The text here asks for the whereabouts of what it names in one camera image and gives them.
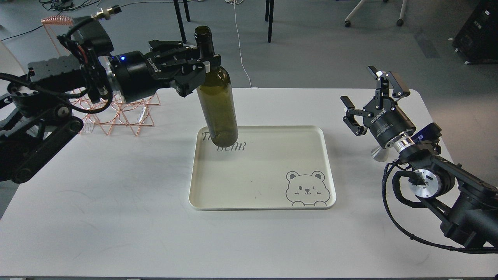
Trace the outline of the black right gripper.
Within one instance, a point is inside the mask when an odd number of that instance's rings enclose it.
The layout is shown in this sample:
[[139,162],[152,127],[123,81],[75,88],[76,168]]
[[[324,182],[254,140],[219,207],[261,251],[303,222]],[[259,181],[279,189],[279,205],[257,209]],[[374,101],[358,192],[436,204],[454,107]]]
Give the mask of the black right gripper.
[[[375,96],[364,107],[365,110],[354,108],[349,97],[341,96],[345,105],[343,121],[355,135],[365,135],[368,128],[378,144],[386,148],[388,142],[400,133],[413,135],[416,130],[416,126],[397,104],[399,99],[408,97],[411,91],[398,73],[381,71],[373,66],[367,69],[377,80]],[[356,121],[355,116],[364,117],[364,126]]]

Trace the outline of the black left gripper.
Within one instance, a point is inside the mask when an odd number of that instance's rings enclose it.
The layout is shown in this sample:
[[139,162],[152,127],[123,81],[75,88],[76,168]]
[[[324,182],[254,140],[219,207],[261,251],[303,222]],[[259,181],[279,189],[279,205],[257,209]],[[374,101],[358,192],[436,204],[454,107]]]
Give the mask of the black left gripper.
[[[150,53],[132,51],[113,56],[113,77],[125,103],[150,97],[158,89],[174,88],[180,97],[187,97],[206,80],[206,66],[221,65],[221,56],[213,43],[198,42],[196,46],[181,41],[149,41]],[[195,65],[188,74],[183,66]]]

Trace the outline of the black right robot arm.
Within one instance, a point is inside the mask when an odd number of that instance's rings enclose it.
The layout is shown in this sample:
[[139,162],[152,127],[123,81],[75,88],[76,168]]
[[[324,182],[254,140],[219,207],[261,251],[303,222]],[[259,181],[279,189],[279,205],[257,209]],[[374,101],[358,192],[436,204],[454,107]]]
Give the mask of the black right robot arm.
[[[393,148],[399,157],[387,163],[382,178],[382,200],[393,224],[406,236],[425,245],[467,254],[495,254],[498,244],[497,189],[441,157],[441,128],[430,123],[420,131],[411,122],[398,101],[409,96],[410,90],[395,72],[368,66],[375,78],[375,95],[362,109],[349,97],[345,105],[344,123],[355,135],[370,131],[379,147],[372,157]],[[461,247],[444,246],[421,239],[401,227],[393,218],[386,198],[386,183],[392,176],[393,193],[402,204],[426,208],[441,220],[443,235]]]

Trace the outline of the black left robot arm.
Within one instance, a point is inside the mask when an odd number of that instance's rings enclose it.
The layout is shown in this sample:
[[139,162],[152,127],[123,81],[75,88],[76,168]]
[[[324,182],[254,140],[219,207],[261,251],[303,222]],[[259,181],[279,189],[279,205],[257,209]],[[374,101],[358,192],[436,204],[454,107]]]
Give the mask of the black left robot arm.
[[1,107],[15,109],[1,121],[1,181],[32,179],[83,128],[73,111],[97,114],[120,93],[126,103],[174,88],[181,97],[207,82],[207,67],[220,66],[212,35],[195,30],[196,47],[181,41],[149,42],[151,51],[111,55],[113,44],[101,19],[121,12],[119,5],[73,19],[57,40],[69,55],[28,64],[22,76],[1,74],[9,84]]

